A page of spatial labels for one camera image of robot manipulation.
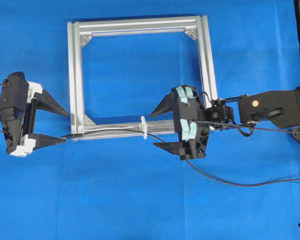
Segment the right black teal gripper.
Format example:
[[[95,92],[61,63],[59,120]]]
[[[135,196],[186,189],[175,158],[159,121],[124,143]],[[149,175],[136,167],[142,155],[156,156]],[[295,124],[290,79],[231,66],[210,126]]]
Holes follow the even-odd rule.
[[[182,85],[172,89],[150,114],[156,117],[173,113],[174,130],[178,142],[154,142],[153,145],[166,152],[178,155],[181,160],[204,158],[210,134],[205,106],[196,88]]]

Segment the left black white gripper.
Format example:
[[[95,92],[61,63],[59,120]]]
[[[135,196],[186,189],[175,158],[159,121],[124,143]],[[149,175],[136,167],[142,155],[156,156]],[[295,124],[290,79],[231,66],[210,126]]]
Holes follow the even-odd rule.
[[[0,121],[6,143],[6,153],[15,157],[25,157],[34,150],[56,146],[66,139],[44,134],[23,135],[23,123],[27,104],[37,99],[37,109],[64,117],[66,110],[42,88],[39,83],[25,80],[21,71],[11,73],[4,81],[0,94]]]

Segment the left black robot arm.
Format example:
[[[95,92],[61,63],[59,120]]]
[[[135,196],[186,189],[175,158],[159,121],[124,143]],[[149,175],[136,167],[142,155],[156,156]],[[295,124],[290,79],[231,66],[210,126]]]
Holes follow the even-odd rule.
[[[69,115],[41,84],[27,81],[19,71],[8,75],[0,86],[0,132],[7,154],[26,157],[34,150],[66,142],[62,137],[34,133],[37,110]]]

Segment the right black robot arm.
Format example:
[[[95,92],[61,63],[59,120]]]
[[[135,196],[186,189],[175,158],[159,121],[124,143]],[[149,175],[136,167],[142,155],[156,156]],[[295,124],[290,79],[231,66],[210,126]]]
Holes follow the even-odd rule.
[[[250,137],[257,123],[270,121],[300,144],[300,86],[294,90],[211,100],[211,107],[206,107],[194,86],[182,85],[172,88],[151,116],[169,112],[173,115],[178,141],[154,145],[183,161],[206,156],[211,128],[237,129],[243,136]]]

